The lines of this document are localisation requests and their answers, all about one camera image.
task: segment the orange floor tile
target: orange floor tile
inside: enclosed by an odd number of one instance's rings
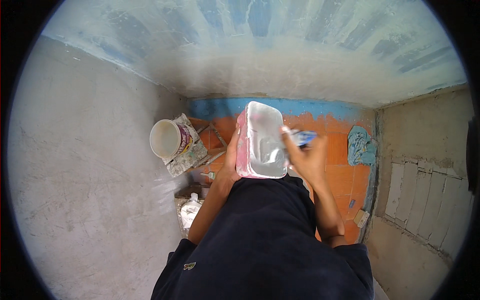
[[[332,193],[336,199],[338,209],[345,221],[345,238],[348,243],[354,243],[360,233],[360,228],[353,222],[353,218],[359,209],[362,209],[368,188],[370,167],[364,165],[350,166],[347,162],[347,136],[353,125],[363,126],[371,133],[372,120],[361,117],[355,123],[345,120],[337,120],[332,115],[318,116],[314,118],[311,113],[302,113],[299,116],[284,114],[284,124],[292,127],[300,124],[305,130],[313,130],[321,134],[327,134],[327,161],[326,174]],[[235,130],[237,116],[213,119],[217,131],[228,144]],[[200,135],[207,149],[221,147],[222,144],[213,131],[205,130]],[[216,159],[212,164],[205,167],[203,172],[218,172],[223,165],[225,155]],[[204,177],[204,182],[210,184],[212,180]]]

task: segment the paint bucket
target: paint bucket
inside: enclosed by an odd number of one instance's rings
[[[185,153],[193,144],[192,130],[185,124],[160,120],[150,132],[150,147],[159,158],[173,158]]]

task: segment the blue rag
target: blue rag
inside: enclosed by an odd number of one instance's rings
[[[374,145],[365,128],[353,126],[348,133],[348,164],[360,163],[368,166],[375,164],[377,146]]]

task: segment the white plastic bag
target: white plastic bag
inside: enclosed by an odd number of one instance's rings
[[[198,194],[191,193],[190,201],[185,203],[180,209],[181,221],[183,223],[183,228],[190,228],[192,225],[193,219],[197,216],[198,211],[202,205],[197,202]]]

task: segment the blue painted wall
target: blue painted wall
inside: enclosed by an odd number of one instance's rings
[[[282,114],[300,115],[309,112],[314,118],[331,114],[337,120],[352,119],[359,115],[361,108],[342,102],[290,100],[279,98],[217,98],[189,101],[192,117],[213,120],[240,114],[250,101],[257,101],[278,109]]]

